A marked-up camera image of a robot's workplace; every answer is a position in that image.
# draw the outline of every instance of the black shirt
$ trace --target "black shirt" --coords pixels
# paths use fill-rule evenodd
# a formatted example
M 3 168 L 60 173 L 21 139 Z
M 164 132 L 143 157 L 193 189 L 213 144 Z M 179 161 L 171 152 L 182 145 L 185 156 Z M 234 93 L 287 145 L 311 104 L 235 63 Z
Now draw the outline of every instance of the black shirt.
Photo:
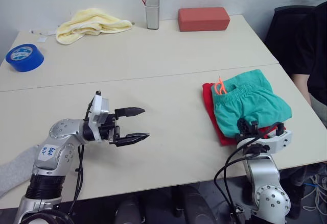
M 309 74 L 308 90 L 327 105 L 327 2 L 315 7 L 300 23 L 279 60 L 289 74 Z

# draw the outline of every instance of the yellow towel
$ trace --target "yellow towel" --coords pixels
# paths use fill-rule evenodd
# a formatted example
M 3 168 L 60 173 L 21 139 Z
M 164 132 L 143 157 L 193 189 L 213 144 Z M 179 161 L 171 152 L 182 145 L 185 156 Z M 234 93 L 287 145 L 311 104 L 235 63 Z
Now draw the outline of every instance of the yellow towel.
M 56 39 L 61 44 L 71 44 L 85 34 L 119 33 L 132 28 L 128 20 L 120 20 L 104 13 L 101 9 L 90 8 L 76 13 L 57 30 Z

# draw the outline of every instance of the black chair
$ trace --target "black chair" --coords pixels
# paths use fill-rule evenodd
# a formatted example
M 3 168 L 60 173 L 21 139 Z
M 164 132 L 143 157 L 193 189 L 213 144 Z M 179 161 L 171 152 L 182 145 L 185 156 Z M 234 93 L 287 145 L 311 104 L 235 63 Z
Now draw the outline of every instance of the black chair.
M 266 39 L 267 48 L 278 60 L 283 54 L 285 46 L 289 43 L 298 24 L 314 6 L 283 6 L 275 8 Z

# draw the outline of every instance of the person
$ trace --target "person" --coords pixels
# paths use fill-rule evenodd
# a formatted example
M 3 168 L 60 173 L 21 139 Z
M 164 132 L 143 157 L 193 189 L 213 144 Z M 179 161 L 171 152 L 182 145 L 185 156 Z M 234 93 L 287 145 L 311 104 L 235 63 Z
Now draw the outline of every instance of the person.
M 301 94 L 327 127 L 327 2 L 315 7 L 298 25 L 294 36 L 278 58 Z M 289 217 L 297 219 L 310 176 L 326 170 L 317 163 L 281 171 L 281 185 L 291 200 Z

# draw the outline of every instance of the red cloth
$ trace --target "red cloth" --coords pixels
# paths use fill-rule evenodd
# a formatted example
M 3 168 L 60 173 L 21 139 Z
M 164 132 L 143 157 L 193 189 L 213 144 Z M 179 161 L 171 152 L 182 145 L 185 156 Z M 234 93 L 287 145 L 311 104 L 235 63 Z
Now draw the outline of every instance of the red cloth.
M 215 114 L 214 114 L 213 94 L 211 93 L 211 87 L 213 85 L 214 85 L 214 83 L 205 83 L 205 84 L 202 85 L 202 88 L 203 88 L 202 96 L 203 96 L 203 101 L 204 101 L 206 111 L 208 112 L 210 120 L 213 123 L 215 131 L 216 131 L 216 133 L 218 135 L 220 144 L 222 146 L 237 144 L 236 140 L 234 138 L 225 137 L 224 134 L 219 129 L 218 125 L 217 125 L 216 117 L 215 117 Z M 268 129 L 268 127 L 260 128 L 259 131 L 264 132 L 266 129 Z

